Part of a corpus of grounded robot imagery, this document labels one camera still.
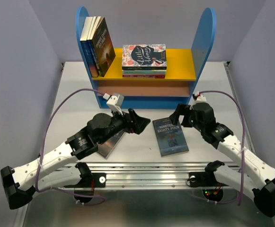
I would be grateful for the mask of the Nineteen Eighty-Four dark book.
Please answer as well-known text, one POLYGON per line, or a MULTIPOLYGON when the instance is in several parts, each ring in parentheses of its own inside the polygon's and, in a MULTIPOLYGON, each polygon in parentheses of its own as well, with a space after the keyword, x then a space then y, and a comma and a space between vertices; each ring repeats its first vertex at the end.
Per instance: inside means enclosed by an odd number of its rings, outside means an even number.
POLYGON ((152 121, 161 157, 187 153, 189 151, 179 123, 173 125, 169 118, 152 121))

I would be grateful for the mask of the Tale of Two Cities book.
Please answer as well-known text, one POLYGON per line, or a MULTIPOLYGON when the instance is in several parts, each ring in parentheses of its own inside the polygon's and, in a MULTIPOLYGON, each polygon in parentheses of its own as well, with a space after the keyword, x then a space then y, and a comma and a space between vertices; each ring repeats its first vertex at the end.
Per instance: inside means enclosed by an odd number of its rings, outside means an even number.
POLYGON ((108 157, 124 134, 124 131, 120 131, 119 133, 108 139, 105 143, 99 144, 97 154, 99 154, 104 159, 108 159, 108 157))

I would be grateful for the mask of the Three Days to See book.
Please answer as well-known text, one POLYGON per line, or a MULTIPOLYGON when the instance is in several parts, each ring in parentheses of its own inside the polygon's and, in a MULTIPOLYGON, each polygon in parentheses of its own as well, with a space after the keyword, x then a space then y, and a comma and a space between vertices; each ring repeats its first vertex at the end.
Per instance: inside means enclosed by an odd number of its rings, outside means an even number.
POLYGON ((104 77, 115 59, 115 50, 106 24, 106 19, 95 17, 90 40, 98 66, 99 76, 104 77))

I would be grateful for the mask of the Jane Eyre blue book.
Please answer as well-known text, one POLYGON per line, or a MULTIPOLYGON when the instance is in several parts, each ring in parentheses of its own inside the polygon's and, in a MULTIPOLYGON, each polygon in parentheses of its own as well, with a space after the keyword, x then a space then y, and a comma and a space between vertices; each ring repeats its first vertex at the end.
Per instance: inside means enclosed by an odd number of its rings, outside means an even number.
POLYGON ((92 21, 92 17, 86 17, 84 20, 84 26, 81 32, 81 36, 80 36, 80 44, 82 46, 83 49, 83 53, 86 59, 86 63, 89 69, 89 75, 92 76, 92 70, 93 70, 93 61, 91 59, 91 52, 90 52, 90 48, 87 42, 88 39, 88 34, 89 34, 89 28, 90 28, 90 24, 92 21))

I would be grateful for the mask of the Animal Farm blue book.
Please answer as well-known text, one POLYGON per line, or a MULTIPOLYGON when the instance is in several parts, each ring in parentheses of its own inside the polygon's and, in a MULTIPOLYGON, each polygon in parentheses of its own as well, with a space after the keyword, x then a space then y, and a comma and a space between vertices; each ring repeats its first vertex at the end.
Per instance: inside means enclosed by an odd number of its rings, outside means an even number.
POLYGON ((95 75, 95 73, 94 73, 94 75, 92 76, 93 78, 97 78, 97 77, 100 76, 98 61, 96 59, 95 49, 94 49, 94 46, 92 44, 92 38, 93 38, 93 35, 94 35, 94 32, 95 32, 95 27, 97 25, 97 18, 98 17, 95 16, 90 20, 89 31, 88 31, 88 44, 89 44, 89 47, 90 47, 90 50, 91 50, 91 53, 92 53, 92 57, 93 57, 93 61, 94 61, 94 64, 95 64, 95 68, 96 68, 96 71, 97 71, 97 75, 95 75))

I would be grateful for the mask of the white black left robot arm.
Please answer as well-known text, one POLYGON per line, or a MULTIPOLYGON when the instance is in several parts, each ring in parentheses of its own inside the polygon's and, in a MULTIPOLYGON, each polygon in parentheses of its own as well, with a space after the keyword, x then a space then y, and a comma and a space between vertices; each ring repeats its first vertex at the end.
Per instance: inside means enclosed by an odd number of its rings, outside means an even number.
POLYGON ((81 159, 97 152, 99 144, 121 131, 141 134, 150 122, 133 109, 112 115, 98 113, 51 152, 41 153, 39 158, 23 166, 2 168, 0 175, 9 208, 15 210, 28 204, 35 192, 77 184, 95 186, 98 181, 81 159))

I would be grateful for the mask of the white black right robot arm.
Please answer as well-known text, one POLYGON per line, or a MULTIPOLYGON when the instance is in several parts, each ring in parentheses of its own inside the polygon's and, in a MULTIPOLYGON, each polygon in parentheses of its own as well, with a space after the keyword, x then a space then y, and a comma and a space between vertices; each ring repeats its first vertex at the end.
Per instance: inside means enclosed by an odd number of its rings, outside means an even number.
POLYGON ((183 127, 198 130, 208 144, 225 154, 240 168, 235 172, 225 165, 204 172, 208 184, 226 184, 254 201, 256 207, 266 216, 275 216, 275 168, 266 164, 247 149, 224 124, 216 121, 213 108, 207 102, 194 105, 178 104, 169 117, 177 124, 183 116, 183 127))

